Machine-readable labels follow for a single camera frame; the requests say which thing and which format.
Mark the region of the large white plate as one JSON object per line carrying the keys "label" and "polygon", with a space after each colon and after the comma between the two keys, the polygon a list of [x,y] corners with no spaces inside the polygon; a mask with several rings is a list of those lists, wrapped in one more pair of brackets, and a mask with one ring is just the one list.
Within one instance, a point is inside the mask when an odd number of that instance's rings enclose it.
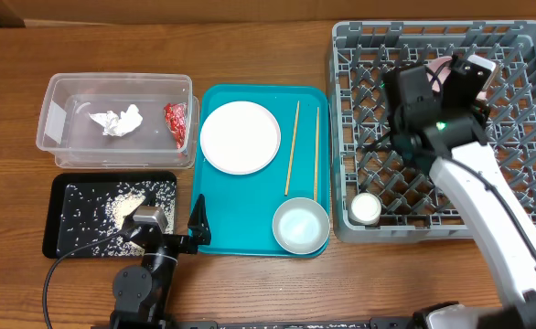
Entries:
{"label": "large white plate", "polygon": [[230,175],[249,175],[265,168],[280,148],[278,121],[262,105],[232,101],[203,122],[200,147],[205,159]]}

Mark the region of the grey bowl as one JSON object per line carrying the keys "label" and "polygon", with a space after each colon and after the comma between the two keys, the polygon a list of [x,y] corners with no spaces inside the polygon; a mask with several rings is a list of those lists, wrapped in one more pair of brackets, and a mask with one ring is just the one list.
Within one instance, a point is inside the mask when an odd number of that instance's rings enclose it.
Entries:
{"label": "grey bowl", "polygon": [[313,199],[295,197],[276,209],[272,229],[276,242],[284,250],[294,255],[309,255],[327,244],[329,216]]}

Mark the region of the red snack wrapper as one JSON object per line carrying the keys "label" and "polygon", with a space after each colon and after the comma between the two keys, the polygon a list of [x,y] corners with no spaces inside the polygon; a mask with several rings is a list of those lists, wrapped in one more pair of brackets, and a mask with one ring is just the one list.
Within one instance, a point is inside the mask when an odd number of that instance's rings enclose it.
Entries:
{"label": "red snack wrapper", "polygon": [[187,136],[187,105],[168,103],[164,108],[166,125],[175,139],[177,149],[181,149]]}

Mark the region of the clear plastic wrap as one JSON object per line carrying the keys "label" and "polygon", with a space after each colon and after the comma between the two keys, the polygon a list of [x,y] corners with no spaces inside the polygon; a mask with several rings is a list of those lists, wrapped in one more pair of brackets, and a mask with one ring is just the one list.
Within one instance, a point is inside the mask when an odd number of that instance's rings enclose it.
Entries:
{"label": "clear plastic wrap", "polygon": [[120,114],[107,111],[91,114],[90,118],[103,128],[103,135],[113,137],[123,137],[133,132],[143,121],[143,116],[135,104],[131,104],[126,111],[122,111]]}

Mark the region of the white cup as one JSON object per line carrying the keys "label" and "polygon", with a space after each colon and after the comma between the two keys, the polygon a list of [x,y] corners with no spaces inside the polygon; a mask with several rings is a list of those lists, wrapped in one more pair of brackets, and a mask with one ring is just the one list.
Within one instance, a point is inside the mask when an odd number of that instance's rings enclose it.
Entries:
{"label": "white cup", "polygon": [[381,215],[381,202],[373,194],[360,193],[352,199],[348,213],[354,222],[366,226],[376,225]]}

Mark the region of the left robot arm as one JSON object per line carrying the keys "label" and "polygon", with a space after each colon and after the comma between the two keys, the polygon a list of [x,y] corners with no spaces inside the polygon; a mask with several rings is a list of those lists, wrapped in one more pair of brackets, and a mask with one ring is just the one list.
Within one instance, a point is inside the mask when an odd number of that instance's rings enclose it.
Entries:
{"label": "left robot arm", "polygon": [[148,196],[124,218],[121,236],[144,250],[139,265],[120,270],[113,279],[114,310],[111,328],[176,328],[166,314],[178,256],[196,254],[200,246],[211,242],[205,197],[200,195],[191,212],[189,235],[167,234],[164,209]]}

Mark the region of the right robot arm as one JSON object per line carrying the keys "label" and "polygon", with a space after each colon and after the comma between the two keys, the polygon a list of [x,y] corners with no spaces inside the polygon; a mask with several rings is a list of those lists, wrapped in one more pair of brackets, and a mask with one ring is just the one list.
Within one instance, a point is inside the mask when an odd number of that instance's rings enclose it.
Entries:
{"label": "right robot arm", "polygon": [[455,207],[488,263],[499,309],[444,302],[413,314],[413,328],[536,328],[536,228],[498,167],[478,95],[494,62],[452,57],[382,76],[391,148],[428,175]]}

